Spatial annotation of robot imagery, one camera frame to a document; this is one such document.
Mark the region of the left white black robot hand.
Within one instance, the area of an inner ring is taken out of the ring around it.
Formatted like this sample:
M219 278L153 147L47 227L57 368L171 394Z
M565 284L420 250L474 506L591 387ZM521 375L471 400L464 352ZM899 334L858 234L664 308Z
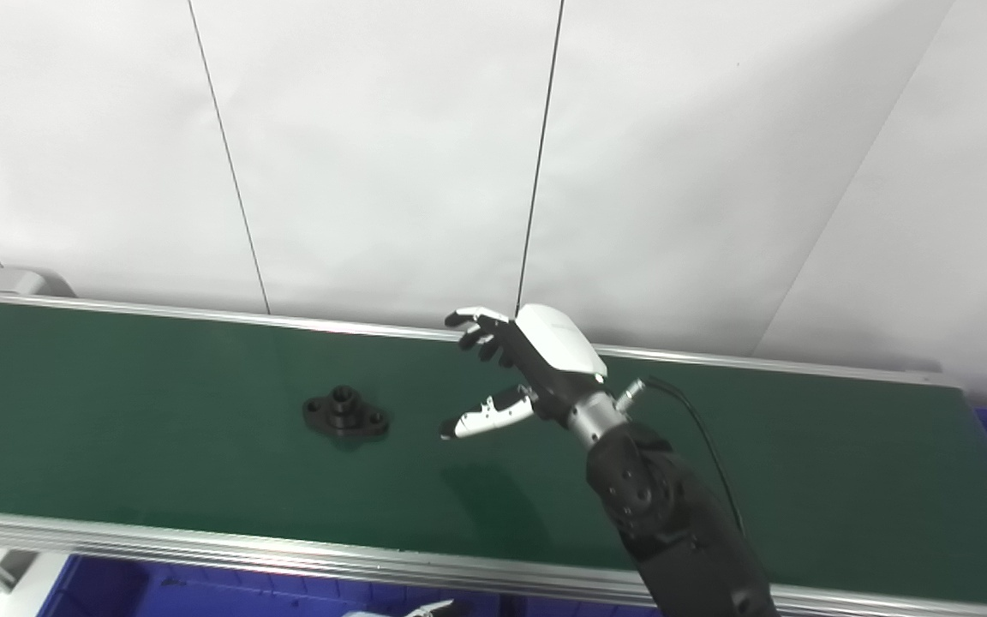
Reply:
M473 605L463 600L439 600L427 602L422 605L380 605L364 607L350 610L342 614L345 617L386 617L386 616L406 616L406 617L444 617L444 616L470 616L473 613Z

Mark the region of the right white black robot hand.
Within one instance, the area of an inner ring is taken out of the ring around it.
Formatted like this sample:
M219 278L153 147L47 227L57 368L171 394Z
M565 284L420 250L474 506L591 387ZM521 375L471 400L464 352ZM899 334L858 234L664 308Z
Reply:
M458 341L463 351L476 349L482 362L496 358L502 368L516 368L523 383L446 419L440 426L443 440L477 436L533 416L565 426L579 404L608 394L606 364L575 323L552 306L526 304L513 319L485 306L465 306L444 324L463 329Z

